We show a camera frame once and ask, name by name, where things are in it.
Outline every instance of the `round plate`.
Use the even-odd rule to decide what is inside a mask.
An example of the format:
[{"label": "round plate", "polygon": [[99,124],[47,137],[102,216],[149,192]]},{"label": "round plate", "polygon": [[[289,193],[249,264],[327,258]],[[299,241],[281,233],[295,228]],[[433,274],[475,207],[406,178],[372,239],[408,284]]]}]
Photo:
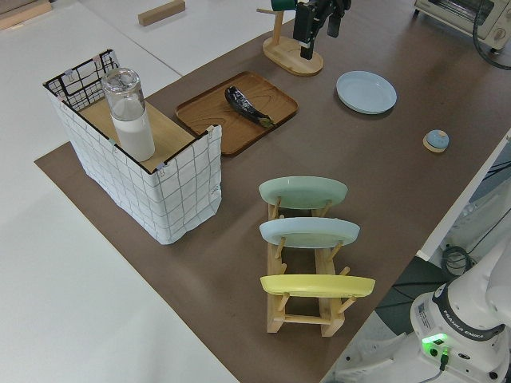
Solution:
[{"label": "round plate", "polygon": [[398,99],[389,81],[363,71],[348,72],[339,77],[337,94],[347,107],[365,114],[383,113]]},{"label": "round plate", "polygon": [[264,240],[274,245],[285,237],[285,247],[326,249],[339,242],[343,246],[354,242],[360,227],[341,219],[298,217],[273,219],[259,226],[259,230]]},{"label": "round plate", "polygon": [[332,206],[342,202],[348,188],[342,182],[329,178],[294,176],[275,178],[259,186],[263,200],[287,209],[321,209],[328,201]]}]

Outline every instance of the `bottle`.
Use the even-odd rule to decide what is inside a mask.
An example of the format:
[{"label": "bottle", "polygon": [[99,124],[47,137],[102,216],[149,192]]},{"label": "bottle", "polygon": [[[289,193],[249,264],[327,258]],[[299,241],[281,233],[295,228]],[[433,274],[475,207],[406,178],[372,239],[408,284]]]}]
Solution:
[{"label": "bottle", "polygon": [[101,86],[119,144],[138,162],[148,160],[155,148],[138,74],[131,69],[115,68],[103,76]]}]

